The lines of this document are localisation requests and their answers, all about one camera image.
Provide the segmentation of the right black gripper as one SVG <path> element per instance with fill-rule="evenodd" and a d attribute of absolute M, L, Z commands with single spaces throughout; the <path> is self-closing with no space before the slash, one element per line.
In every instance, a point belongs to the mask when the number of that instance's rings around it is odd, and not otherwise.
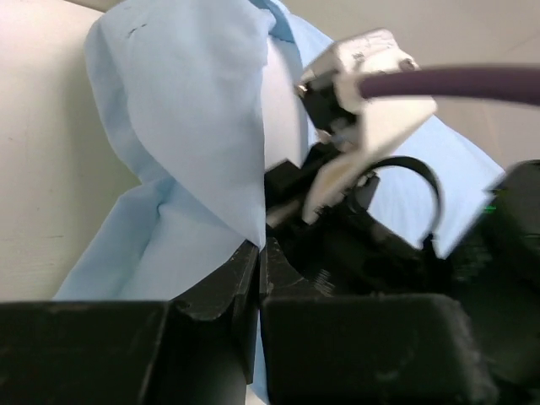
<path fill-rule="evenodd" d="M 472 318 L 491 370 L 506 380 L 539 377 L 539 163 L 514 165 L 447 256 L 436 253 L 442 190 L 422 161 L 396 156 L 374 163 L 315 210 L 302 210 L 317 174 L 338 158 L 317 144 L 302 166 L 284 161 L 264 177 L 267 232 L 289 262 L 323 294 L 438 293 Z M 411 246 L 369 214 L 379 171 L 399 167 L 429 184 L 435 212 Z"/>

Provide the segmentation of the white pillow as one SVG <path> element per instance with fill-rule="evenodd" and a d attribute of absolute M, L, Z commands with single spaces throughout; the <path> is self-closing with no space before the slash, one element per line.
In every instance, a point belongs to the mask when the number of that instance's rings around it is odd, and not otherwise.
<path fill-rule="evenodd" d="M 310 124 L 293 90 L 302 73 L 296 45 L 268 37 L 261 88 L 266 170 L 284 160 L 300 167 L 307 154 Z"/>

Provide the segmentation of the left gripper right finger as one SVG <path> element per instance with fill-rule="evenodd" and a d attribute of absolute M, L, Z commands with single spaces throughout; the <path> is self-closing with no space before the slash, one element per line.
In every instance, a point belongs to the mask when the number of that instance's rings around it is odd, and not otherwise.
<path fill-rule="evenodd" d="M 325 296 L 272 239 L 260 282 L 270 403 L 497 403 L 458 302 L 439 294 Z"/>

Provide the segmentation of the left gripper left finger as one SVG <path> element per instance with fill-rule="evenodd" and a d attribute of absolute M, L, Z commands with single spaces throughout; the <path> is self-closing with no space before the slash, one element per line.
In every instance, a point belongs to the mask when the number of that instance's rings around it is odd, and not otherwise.
<path fill-rule="evenodd" d="M 242 404 L 257 264 L 246 242 L 173 300 L 3 304 L 2 403 Z"/>

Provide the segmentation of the light blue pillowcase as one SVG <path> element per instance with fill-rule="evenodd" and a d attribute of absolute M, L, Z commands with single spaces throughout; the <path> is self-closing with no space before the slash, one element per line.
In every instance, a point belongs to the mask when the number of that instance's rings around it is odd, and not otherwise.
<path fill-rule="evenodd" d="M 85 41 L 111 147 L 140 180 L 57 300 L 170 300 L 265 236 L 267 38 L 304 68 L 331 39 L 278 1 L 124 1 Z"/>

